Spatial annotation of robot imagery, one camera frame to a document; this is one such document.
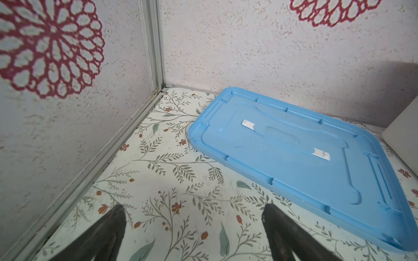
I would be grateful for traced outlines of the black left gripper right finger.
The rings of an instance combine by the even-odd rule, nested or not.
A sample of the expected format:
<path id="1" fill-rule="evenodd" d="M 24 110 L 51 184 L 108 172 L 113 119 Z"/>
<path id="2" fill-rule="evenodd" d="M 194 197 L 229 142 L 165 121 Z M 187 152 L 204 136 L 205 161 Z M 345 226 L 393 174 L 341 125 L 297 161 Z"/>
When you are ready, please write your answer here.
<path id="1" fill-rule="evenodd" d="M 274 261 L 339 260 L 274 204 L 265 205 L 262 223 Z"/>

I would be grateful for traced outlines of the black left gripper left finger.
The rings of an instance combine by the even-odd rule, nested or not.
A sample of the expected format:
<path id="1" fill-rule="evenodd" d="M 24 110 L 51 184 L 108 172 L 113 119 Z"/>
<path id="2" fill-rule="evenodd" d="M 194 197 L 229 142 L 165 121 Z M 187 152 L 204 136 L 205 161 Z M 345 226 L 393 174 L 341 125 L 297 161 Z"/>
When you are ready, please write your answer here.
<path id="1" fill-rule="evenodd" d="M 118 204 L 52 260 L 115 261 L 125 235 L 126 224 L 125 208 Z"/>

